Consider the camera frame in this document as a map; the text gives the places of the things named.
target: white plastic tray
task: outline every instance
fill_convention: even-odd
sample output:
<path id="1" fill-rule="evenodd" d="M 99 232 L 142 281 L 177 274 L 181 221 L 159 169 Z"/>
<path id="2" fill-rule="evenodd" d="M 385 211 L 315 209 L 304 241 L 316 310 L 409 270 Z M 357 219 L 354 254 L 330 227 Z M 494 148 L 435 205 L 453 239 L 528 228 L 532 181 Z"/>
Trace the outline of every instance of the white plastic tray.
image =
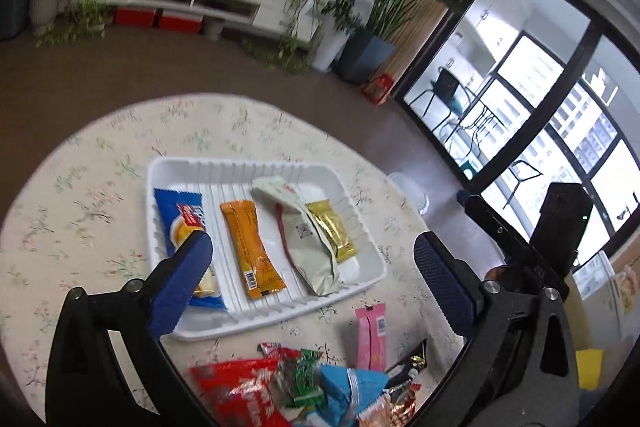
<path id="1" fill-rule="evenodd" d="M 339 265 L 346 288 L 319 297 L 291 266 L 280 239 L 273 213 L 274 203 L 256 197 L 252 183 L 263 176 L 282 176 L 306 202 L 329 199 L 342 219 L 358 254 Z M 146 219 L 150 269 L 167 257 L 164 231 L 154 188 L 186 190 L 202 194 L 207 233 L 213 242 L 211 267 L 228 312 L 188 306 L 174 335 L 187 341 L 221 337 L 260 328 L 302 315 L 365 290 L 384 279 L 386 264 L 362 222 L 338 174 L 329 166 L 307 163 L 242 162 L 211 158 L 158 158 L 149 165 L 146 186 Z M 252 301 L 245 292 L 236 250 L 220 203 L 255 201 L 260 238 L 287 288 Z"/>

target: floral tablecloth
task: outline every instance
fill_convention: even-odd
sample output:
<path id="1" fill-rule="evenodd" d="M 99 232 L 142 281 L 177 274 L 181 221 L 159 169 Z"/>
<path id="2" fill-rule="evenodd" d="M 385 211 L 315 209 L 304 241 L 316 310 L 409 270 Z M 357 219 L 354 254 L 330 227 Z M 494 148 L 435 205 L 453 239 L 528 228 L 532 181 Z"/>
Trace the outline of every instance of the floral tablecloth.
<path id="1" fill-rule="evenodd" d="M 189 365 L 257 355 L 258 342 L 320 348 L 326 362 L 353 365 L 354 309 L 387 306 L 388 362 L 431 339 L 424 399 L 462 346 L 415 268 L 413 243 L 426 227 L 364 158 L 276 107 L 246 98 L 196 95 L 124 108 L 70 137 L 42 163 L 15 200 L 0 237 L 0 334 L 28 402 L 44 417 L 47 359 L 66 293 L 116 291 L 146 277 L 145 175 L 158 155 L 327 163 L 351 193 L 388 263 L 385 280 L 353 298 L 238 335 L 162 343 L 183 373 Z M 153 408 L 117 335 L 123 371 L 139 403 Z"/>

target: blue planter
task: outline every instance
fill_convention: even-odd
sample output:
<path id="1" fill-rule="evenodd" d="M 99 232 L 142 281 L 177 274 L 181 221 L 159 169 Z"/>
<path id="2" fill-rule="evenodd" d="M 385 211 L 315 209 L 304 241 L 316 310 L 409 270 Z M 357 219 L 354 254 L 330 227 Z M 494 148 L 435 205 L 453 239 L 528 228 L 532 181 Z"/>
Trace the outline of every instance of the blue planter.
<path id="1" fill-rule="evenodd" d="M 335 72 L 345 82 L 365 84 L 394 49 L 393 44 L 360 28 L 344 47 Z"/>
<path id="2" fill-rule="evenodd" d="M 0 41 L 22 33 L 29 25 L 31 0 L 0 0 Z"/>

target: screw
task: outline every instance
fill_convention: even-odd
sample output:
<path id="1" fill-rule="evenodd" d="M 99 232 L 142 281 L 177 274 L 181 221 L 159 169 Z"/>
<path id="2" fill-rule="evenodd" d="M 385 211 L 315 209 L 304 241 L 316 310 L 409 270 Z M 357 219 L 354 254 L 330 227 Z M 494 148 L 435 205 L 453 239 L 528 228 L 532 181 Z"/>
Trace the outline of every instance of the screw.
<path id="1" fill-rule="evenodd" d="M 131 293 L 138 293 L 142 290 L 142 281 L 140 279 L 132 279 L 124 285 L 124 289 Z"/>
<path id="2" fill-rule="evenodd" d="M 487 293 L 496 294 L 500 292 L 500 285 L 491 279 L 489 279 L 488 281 L 484 281 L 484 284 L 482 286 L 484 286 L 484 291 L 486 291 Z"/>
<path id="3" fill-rule="evenodd" d="M 551 288 L 550 286 L 547 286 L 545 288 L 545 296 L 551 299 L 552 301 L 555 301 L 556 299 L 559 298 L 560 294 L 558 293 L 558 290 L 556 290 L 555 288 Z"/>
<path id="4" fill-rule="evenodd" d="M 71 288 L 69 290 L 68 297 L 70 299 L 76 300 L 82 297 L 82 288 L 80 286 L 76 286 L 75 288 Z"/>

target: sliding glass door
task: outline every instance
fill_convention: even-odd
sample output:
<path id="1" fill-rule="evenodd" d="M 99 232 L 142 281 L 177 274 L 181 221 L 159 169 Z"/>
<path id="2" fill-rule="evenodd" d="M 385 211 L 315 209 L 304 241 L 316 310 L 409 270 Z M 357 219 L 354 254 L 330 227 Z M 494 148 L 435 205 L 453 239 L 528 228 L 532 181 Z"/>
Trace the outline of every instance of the sliding glass door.
<path id="1" fill-rule="evenodd" d="M 638 207 L 638 70 L 599 15 L 567 0 L 473 0 L 450 19 L 396 98 L 465 188 L 524 237 L 550 183 L 581 184 L 594 204 L 584 263 Z"/>

